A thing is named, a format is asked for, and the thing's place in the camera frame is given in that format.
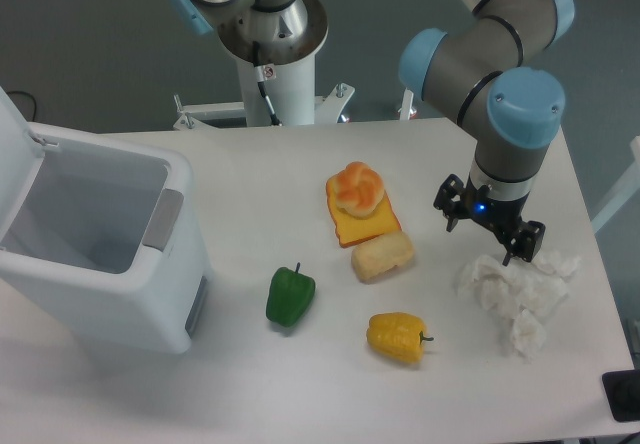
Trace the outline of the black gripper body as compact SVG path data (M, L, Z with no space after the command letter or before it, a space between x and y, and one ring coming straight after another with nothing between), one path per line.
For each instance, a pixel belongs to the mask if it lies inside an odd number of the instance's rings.
M500 201L490 198L485 186L478 189L468 185L462 194L461 202L463 216L466 219L471 219L499 238L506 238L514 234L522 222L521 212L526 197Z

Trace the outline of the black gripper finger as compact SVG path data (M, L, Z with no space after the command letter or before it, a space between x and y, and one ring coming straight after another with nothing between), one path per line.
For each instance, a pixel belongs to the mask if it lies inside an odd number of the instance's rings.
M458 221L465 218L465 187L461 179L450 174L440 185L433 206L442 212L447 220L446 231L451 232Z
M541 248L545 231L546 226L539 221L520 222L505 244L502 265L508 266L512 259L531 263Z

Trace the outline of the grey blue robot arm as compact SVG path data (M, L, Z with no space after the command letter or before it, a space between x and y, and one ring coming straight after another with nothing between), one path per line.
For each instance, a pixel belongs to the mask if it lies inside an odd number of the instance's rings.
M448 177L435 207L449 227L469 219L508 259L531 261L545 227L521 212L566 105L561 84L526 62L570 28L573 0L462 0L475 17L465 33L418 33L398 75L476 142L468 178ZM216 33L235 59L250 126L319 122L315 56L328 34L318 0L171 0L198 34Z

